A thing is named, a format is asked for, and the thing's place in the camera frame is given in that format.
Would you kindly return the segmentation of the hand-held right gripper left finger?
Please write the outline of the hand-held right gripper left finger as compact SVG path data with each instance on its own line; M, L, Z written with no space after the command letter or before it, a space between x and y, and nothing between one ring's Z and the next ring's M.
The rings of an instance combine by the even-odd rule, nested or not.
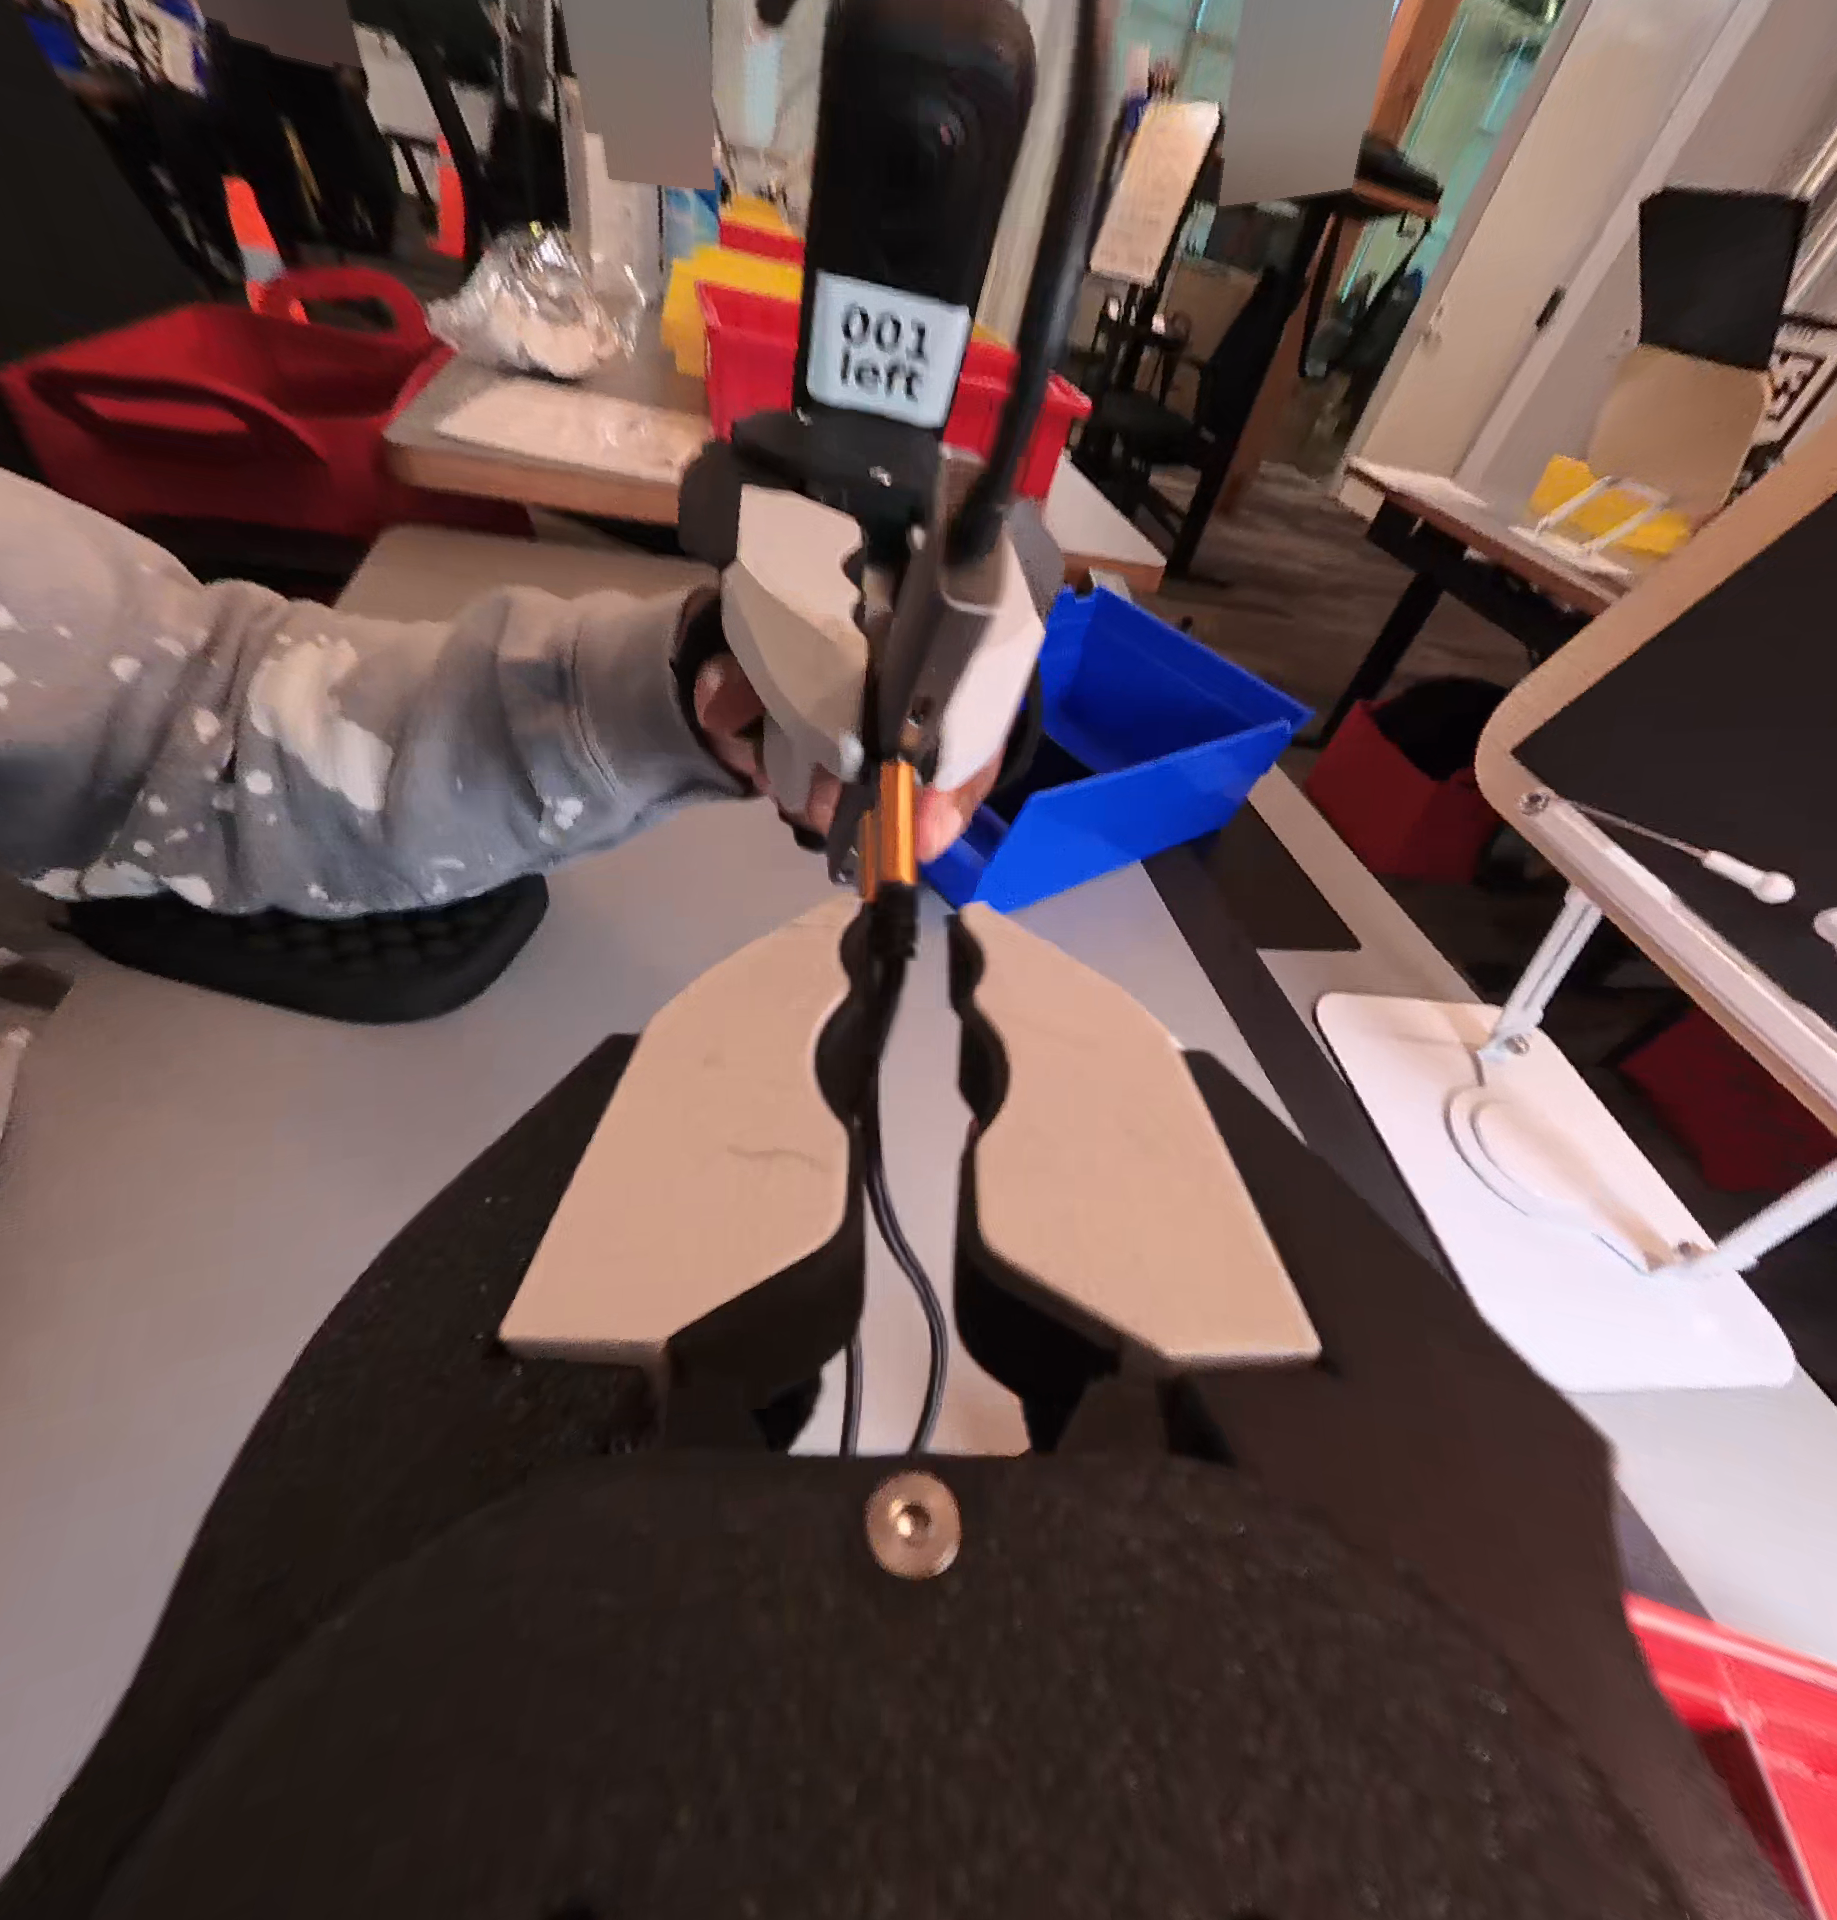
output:
M783 1399L851 1346L861 1203L815 1077L851 1003L851 920L828 901L643 1021L501 1314L516 1356Z

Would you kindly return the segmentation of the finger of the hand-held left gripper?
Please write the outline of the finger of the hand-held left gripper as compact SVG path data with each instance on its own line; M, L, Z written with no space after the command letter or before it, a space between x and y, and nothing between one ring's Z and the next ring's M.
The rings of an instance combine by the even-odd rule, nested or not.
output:
M763 774L783 810L809 810L815 774L861 774L861 676L851 554L861 531L809 496L742 485L717 630L763 693Z
M1007 515L977 565L941 566L941 630L924 693L941 693L935 790L972 780L1029 709L1044 618L1056 604L1056 540L1044 515Z

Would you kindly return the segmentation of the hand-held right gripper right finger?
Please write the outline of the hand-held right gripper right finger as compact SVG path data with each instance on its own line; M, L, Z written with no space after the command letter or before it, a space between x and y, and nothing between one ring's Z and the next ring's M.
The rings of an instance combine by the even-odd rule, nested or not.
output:
M968 1356L1021 1404L1317 1365L1317 1314L1175 1028L993 907L950 915L949 984L972 1108L950 1223Z

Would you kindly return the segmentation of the blue plastic bin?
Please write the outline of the blue plastic bin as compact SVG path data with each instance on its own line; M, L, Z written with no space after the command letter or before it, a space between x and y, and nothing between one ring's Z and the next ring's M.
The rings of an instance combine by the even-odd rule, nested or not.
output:
M924 864L949 907L1021 915L1231 826L1306 709L1117 587L1065 587L1044 623L1044 733L1096 780L993 810Z

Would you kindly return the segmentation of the red plastic bin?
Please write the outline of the red plastic bin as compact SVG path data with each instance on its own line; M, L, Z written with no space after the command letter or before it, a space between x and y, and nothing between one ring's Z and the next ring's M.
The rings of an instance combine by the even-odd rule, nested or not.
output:
M1837 1666L1659 1596L1624 1623L1794 1907L1837 1920Z

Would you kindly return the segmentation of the person's left forearm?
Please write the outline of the person's left forearm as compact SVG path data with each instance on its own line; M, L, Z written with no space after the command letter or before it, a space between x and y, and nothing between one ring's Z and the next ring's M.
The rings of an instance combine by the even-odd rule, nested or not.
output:
M747 796L693 719L712 587L347 618L198 580L0 468L0 880L366 920Z

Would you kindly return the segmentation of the person's left hand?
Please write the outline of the person's left hand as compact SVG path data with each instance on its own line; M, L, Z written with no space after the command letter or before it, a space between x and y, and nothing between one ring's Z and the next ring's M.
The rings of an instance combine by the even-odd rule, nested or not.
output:
M728 653L712 653L712 656L697 667L697 676L693 676L693 719L697 719L703 748L717 751L717 766L728 766L732 780L747 780L763 800L772 800L772 813L783 813L800 843L828 843L844 780L815 766L800 810L789 810L789 800L772 796L772 780L765 780L765 766L763 766L763 719L765 719L765 711L763 711L763 693L747 686L747 672L742 672ZM920 790L920 800L913 800L913 852L920 852L920 864L949 855L949 852L968 839L968 826L977 813L977 800L999 790L999 762L1007 762L1007 748L999 748L972 780L961 780L961 790Z

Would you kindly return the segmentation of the black bin divider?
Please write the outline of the black bin divider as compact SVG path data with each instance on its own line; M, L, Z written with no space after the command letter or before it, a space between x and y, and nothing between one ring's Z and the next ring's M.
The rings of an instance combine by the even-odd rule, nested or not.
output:
M1013 748L1007 748L989 810L993 810L999 826L1013 826L1037 796L1076 790L1076 780L1096 780L1096 766L1076 762L1056 733L1037 733L1037 739L1013 739Z

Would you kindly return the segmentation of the white paper easel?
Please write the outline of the white paper easel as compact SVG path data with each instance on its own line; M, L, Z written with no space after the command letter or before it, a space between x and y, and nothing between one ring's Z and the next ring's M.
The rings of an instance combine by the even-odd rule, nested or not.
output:
M1221 100L1153 100L1096 219L1089 271L1153 291L1214 158Z

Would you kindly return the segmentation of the red ribbed storage bin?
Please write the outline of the red ribbed storage bin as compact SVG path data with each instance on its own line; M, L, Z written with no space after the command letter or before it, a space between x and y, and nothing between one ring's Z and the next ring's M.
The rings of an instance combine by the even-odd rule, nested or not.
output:
M728 436L742 419L752 414L783 414L789 384L793 384L793 301L772 293L747 293L728 284L697 291L697 378L703 378L703 419ZM950 455L989 455L999 431L999 405L1007 405L1007 378L1013 378L1013 347L989 326L972 326L968 360L961 360L961 394L950 394L950 419L949 419L949 447ZM1069 455L1069 431L1089 419L1089 397L1069 378L1049 378L1044 414L1037 414L1037 436L1021 455L1013 496L1021 502L1049 502L1056 468Z

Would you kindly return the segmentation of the black office chair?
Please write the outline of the black office chair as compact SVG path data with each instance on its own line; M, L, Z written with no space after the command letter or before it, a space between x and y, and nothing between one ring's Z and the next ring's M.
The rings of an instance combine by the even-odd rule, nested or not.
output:
M1076 431L1076 468L1135 506L1160 468L1214 475L1221 447L1240 436L1262 378L1285 347L1288 271L1229 271L1214 293L1240 293L1221 326L1202 333L1193 306L1132 325L1132 301L1101 301L1089 419Z

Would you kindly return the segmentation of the black padded wrist rest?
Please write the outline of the black padded wrist rest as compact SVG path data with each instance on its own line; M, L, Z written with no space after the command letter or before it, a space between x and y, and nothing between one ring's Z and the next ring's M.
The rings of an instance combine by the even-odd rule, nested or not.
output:
M549 880L516 880L462 907L301 920L198 915L187 901L66 907L66 930L177 984L261 1003L315 1021L440 1021L470 1008L544 930Z

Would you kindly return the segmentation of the red zigzag bag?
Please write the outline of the red zigzag bag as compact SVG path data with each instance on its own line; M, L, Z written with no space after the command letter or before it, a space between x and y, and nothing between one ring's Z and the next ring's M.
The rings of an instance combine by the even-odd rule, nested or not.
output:
M1837 1158L1837 1136L1713 1014L1664 1008L1614 1055L1670 1147L1719 1190L1784 1190Z

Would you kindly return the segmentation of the small yellow bin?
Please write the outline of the small yellow bin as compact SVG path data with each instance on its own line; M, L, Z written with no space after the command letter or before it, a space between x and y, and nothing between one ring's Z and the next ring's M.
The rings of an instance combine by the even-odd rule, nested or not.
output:
M1670 506L1670 496L1554 455L1529 496L1522 533L1569 565L1614 566L1688 548L1693 519Z

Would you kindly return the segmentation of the black and white marker poster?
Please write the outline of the black and white marker poster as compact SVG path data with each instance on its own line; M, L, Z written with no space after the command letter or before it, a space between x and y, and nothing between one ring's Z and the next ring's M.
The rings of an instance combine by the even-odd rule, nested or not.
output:
M1837 394L1837 317L1791 306L1776 326L1753 447L1784 455L1832 394Z

